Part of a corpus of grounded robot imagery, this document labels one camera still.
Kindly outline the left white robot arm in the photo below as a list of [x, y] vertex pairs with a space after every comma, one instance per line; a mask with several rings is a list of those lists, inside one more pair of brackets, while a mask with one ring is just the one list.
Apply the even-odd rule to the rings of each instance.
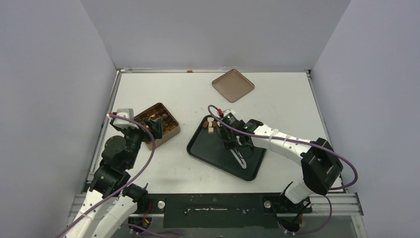
[[[146, 187], [134, 181], [148, 168], [156, 151], [156, 140], [163, 137], [163, 119], [109, 113], [110, 125], [121, 135], [110, 137], [101, 154], [100, 166], [94, 172], [85, 199], [74, 220], [58, 234], [59, 238], [108, 238], [134, 212], [148, 207]], [[152, 145], [150, 156], [132, 177], [141, 145]]]

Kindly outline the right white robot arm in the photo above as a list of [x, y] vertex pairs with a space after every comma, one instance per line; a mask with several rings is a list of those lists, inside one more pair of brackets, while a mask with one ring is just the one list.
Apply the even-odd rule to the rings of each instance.
[[254, 119], [238, 120], [233, 113], [225, 113], [221, 122], [223, 135], [233, 139], [235, 145], [249, 144], [266, 149], [301, 167], [300, 178], [287, 185], [281, 194], [280, 205], [286, 212], [293, 212], [312, 194], [326, 195], [343, 170], [324, 138], [299, 139]]

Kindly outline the metal tongs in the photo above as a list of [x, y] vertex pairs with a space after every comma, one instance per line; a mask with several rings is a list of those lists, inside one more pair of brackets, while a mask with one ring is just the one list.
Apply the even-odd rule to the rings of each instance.
[[236, 159], [236, 161], [238, 162], [240, 167], [242, 169], [246, 169], [247, 168], [247, 163], [246, 163], [244, 157], [242, 156], [242, 154], [237, 149], [230, 149], [230, 152], [234, 156], [234, 158]]

